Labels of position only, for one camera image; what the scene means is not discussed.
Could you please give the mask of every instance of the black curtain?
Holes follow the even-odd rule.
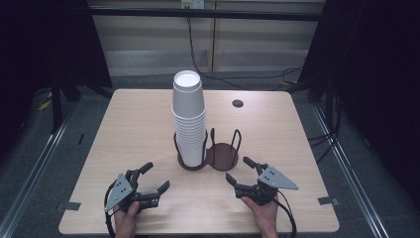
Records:
[[[13,145],[34,92],[51,87],[54,76],[70,99],[74,99],[75,85],[112,84],[92,17],[60,10],[88,8],[86,0],[5,0],[0,4],[3,155]]]
[[[326,2],[329,14],[354,17],[332,32],[332,23],[318,26],[302,76],[325,75],[314,80],[316,96],[331,79],[349,116],[420,207],[420,2],[364,2]]]

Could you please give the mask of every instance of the wooden table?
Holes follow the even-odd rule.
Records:
[[[294,181],[299,190],[283,190],[298,232],[334,232],[339,223],[294,107],[285,92],[204,90],[206,128],[216,130],[216,142],[231,143],[235,129],[242,133],[238,164],[229,171],[238,183],[255,184],[257,172],[242,162],[274,166]],[[242,108],[232,102],[240,99]],[[207,165],[200,171],[183,169],[173,145],[171,90],[119,89],[109,104],[71,202],[59,225],[63,234],[106,234],[103,199],[119,173],[155,166],[139,178],[139,192],[156,192],[167,179],[169,190],[158,208],[142,211],[138,234],[252,234],[259,230],[251,211],[235,198],[225,173]],[[282,197],[279,201],[285,204]],[[291,225],[278,210],[278,232]]]

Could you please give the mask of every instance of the dark brown cup holder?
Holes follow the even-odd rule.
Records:
[[[233,145],[234,145],[237,134],[238,134],[238,145],[237,145],[237,148],[234,148]],[[229,171],[236,165],[236,163],[238,162],[239,148],[241,147],[241,141],[242,141],[241,132],[238,129],[235,130],[234,137],[230,145],[227,143],[216,144],[214,128],[211,129],[210,137],[212,140],[212,147],[210,149],[206,149],[205,147],[206,147],[207,138],[208,138],[208,134],[206,131],[206,138],[203,142],[203,155],[202,155],[201,165],[197,167],[189,167],[183,162],[182,156],[179,153],[179,148],[176,143],[176,133],[173,135],[173,143],[175,144],[175,148],[178,151],[178,162],[184,169],[188,171],[199,171],[208,164],[218,171]]]

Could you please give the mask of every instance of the metal rail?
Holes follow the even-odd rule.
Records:
[[[220,19],[253,19],[277,21],[343,21],[343,16],[327,16],[314,13],[282,13],[282,12],[250,12],[227,10],[199,10],[199,9],[171,9],[171,8],[127,8],[127,7],[99,7],[89,8],[41,8],[37,9],[45,14],[89,14],[96,16],[137,16],[137,17],[182,17],[182,18],[220,18]]]
[[[61,125],[57,128],[54,134],[52,134],[44,147],[41,155],[39,156],[37,163],[29,174],[25,184],[19,191],[13,204],[5,214],[2,222],[0,223],[0,237],[9,238],[12,237],[15,229],[25,212],[26,207],[31,200],[31,197],[39,183],[41,176],[43,175],[52,155],[58,145],[61,137],[67,127],[68,120],[70,119],[77,103],[71,103],[68,113],[66,114]]]
[[[319,121],[319,124],[321,125],[321,128],[324,134],[325,135],[329,134],[330,130],[325,121],[326,118],[321,107],[319,105],[316,105],[313,107],[313,110]],[[328,143],[330,143],[330,146],[332,146],[332,150],[337,159],[337,162],[339,163],[344,173],[344,176],[346,177],[346,180],[349,183],[349,186],[353,192],[353,195],[355,196],[356,200],[359,203],[359,206],[362,209],[365,219],[367,220],[367,224],[369,225],[371,231],[373,232],[374,237],[389,238],[389,235],[386,232],[386,229],[379,215],[377,214],[376,209],[374,208],[373,204],[370,202],[368,195],[365,193],[365,190],[362,187],[362,184],[360,183],[355,171],[353,170],[352,164],[350,163],[349,159],[344,153],[343,148],[341,147],[340,143],[336,141],[335,145],[332,145],[334,143],[334,139],[331,137],[328,139]]]

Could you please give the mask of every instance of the human hand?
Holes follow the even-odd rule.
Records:
[[[253,212],[254,220],[262,233],[262,238],[277,238],[277,204],[271,201],[259,206],[247,196],[241,197],[241,200]]]
[[[133,202],[127,212],[120,210],[119,205],[114,207],[116,238],[133,238],[136,235],[136,214],[139,207],[138,201]]]

